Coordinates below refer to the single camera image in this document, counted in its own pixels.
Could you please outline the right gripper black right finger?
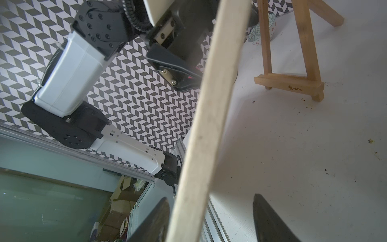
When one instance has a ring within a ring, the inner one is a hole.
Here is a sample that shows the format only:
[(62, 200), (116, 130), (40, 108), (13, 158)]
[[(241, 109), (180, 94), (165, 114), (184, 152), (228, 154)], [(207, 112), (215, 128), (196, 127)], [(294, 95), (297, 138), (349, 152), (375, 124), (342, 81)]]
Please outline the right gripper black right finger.
[(258, 242), (300, 242), (261, 194), (254, 195), (253, 217)]

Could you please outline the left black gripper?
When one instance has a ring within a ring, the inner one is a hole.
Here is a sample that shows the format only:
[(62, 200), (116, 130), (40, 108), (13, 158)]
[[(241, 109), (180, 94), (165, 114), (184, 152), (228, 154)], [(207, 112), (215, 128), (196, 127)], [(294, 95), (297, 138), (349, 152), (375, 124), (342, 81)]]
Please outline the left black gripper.
[(174, 1), (145, 36), (147, 61), (176, 92), (198, 89), (202, 72), (180, 57), (201, 56), (200, 44), (213, 31), (219, 1)]

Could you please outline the plywood board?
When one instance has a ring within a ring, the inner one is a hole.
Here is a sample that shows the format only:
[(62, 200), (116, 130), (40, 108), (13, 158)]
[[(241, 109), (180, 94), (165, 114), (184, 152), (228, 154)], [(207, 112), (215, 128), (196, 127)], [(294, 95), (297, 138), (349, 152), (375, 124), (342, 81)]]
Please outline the plywood board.
[(218, 161), (251, 1), (221, 1), (190, 131), (168, 242), (196, 242)]

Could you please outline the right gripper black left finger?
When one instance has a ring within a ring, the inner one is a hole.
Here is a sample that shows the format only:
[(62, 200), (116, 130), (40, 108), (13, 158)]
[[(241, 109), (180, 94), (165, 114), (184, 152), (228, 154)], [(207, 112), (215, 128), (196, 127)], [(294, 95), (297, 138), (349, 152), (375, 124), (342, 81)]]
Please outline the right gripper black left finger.
[(127, 242), (165, 242), (170, 216), (166, 197), (162, 198)]

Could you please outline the wooden easel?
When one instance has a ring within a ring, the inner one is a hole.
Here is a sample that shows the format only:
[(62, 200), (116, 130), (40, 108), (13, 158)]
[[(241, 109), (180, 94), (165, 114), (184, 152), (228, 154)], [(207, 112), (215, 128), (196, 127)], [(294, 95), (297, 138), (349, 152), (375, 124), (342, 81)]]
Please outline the wooden easel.
[(294, 21), (283, 30), (290, 40), (277, 38), (275, 46), (283, 44), (283, 47), (271, 51), (269, 4), (258, 1), (264, 72), (254, 82), (268, 90), (303, 94), (321, 102), (325, 84), (321, 80), (310, 13), (314, 12), (333, 27), (342, 26), (345, 19), (324, 1), (293, 1), (292, 5)]

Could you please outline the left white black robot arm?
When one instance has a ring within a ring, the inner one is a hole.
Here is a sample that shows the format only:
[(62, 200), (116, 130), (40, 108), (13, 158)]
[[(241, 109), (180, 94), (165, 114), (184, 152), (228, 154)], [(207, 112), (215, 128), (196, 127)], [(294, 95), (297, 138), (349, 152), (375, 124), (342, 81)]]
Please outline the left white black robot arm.
[(146, 60), (174, 91), (199, 88), (200, 43), (213, 30), (218, 8), (218, 1), (85, 1), (22, 114), (66, 147), (130, 158), (176, 185), (176, 156), (125, 135), (85, 98), (136, 37), (145, 41)]

